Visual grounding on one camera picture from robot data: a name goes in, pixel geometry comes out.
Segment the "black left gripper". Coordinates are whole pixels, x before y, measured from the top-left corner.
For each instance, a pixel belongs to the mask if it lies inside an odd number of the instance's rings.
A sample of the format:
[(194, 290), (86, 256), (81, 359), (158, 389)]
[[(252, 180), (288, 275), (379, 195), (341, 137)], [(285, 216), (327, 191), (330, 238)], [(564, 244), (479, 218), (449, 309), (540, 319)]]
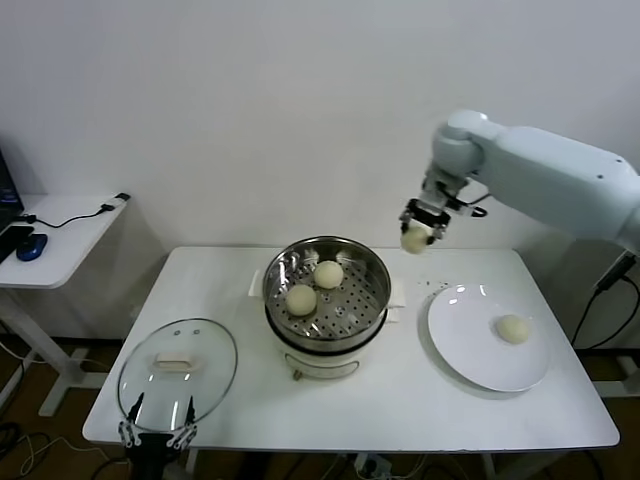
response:
[(189, 398), (185, 422), (175, 430), (174, 436), (168, 433), (143, 433), (137, 424), (143, 400), (144, 393), (141, 393), (120, 421), (118, 432), (122, 445), (127, 447), (126, 457), (131, 463), (130, 478), (162, 480), (165, 467), (181, 454), (181, 450), (175, 447), (188, 447), (197, 434), (194, 399)]

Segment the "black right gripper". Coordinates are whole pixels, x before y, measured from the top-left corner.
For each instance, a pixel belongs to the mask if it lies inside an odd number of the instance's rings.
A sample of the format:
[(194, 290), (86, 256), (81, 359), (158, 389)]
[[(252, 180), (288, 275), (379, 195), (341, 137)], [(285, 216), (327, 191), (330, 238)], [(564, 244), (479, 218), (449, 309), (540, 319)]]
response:
[(405, 206), (399, 217), (401, 234), (404, 235), (411, 222), (417, 222), (427, 228), (427, 245), (443, 239), (451, 217), (445, 211), (433, 210), (420, 199), (413, 198)]

